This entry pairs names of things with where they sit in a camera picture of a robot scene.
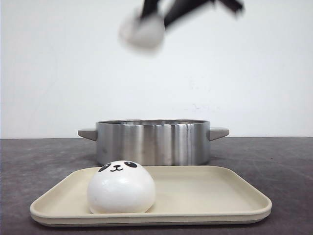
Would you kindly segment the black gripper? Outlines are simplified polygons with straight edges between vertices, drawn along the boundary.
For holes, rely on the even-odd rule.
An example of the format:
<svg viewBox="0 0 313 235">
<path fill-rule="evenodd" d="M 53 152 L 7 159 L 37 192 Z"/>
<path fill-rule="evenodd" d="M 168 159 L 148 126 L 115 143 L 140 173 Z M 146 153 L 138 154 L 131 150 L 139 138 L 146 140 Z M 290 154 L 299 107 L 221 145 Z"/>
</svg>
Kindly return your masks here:
<svg viewBox="0 0 313 235">
<path fill-rule="evenodd" d="M 238 15 L 244 12 L 245 5 L 241 0 L 217 0 L 221 3 L 228 11 L 234 15 Z M 164 27 L 165 29 L 174 23 L 179 18 L 191 13 L 195 9 L 198 9 L 205 4 L 212 3 L 214 0 L 176 0 L 174 1 L 171 8 L 165 14 Z"/>
</svg>

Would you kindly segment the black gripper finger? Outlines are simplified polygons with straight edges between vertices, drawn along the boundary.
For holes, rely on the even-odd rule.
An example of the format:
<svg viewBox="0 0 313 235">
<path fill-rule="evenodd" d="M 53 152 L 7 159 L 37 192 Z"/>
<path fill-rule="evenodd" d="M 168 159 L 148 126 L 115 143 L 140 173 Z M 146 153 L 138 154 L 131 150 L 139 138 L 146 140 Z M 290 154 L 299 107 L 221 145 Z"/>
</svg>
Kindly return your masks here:
<svg viewBox="0 0 313 235">
<path fill-rule="evenodd" d="M 159 0 L 144 0 L 140 18 L 144 19 L 152 15 L 159 16 L 158 3 Z"/>
</svg>

